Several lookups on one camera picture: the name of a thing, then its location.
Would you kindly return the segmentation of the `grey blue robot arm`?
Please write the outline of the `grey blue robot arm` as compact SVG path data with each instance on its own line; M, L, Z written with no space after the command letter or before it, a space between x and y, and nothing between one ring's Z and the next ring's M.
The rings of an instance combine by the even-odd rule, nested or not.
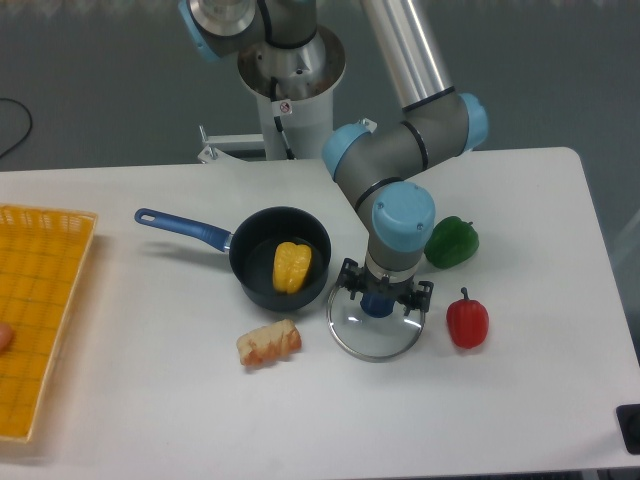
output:
M378 133L359 121L333 124L333 91L346 57L312 1L182 1L179 13L208 61L235 55L254 95L270 160L320 158L369 234L363 265L346 265L342 284L363 294L365 311L386 316L395 304L426 310L412 280L432 234L435 206L413 177L481 144L488 117L458 92L429 22L414 1L366 1L404 114Z

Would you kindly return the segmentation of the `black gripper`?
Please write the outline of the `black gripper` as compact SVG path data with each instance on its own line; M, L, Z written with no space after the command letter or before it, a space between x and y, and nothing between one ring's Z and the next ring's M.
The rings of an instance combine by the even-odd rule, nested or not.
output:
M434 283L421 280L414 285L415 273L415 267L402 271L380 270L369 265L361 268L355 260L345 258L336 286L345 289L350 300L362 293L360 303L364 306L388 306L399 303L404 307L405 314L414 310L426 314L430 310Z

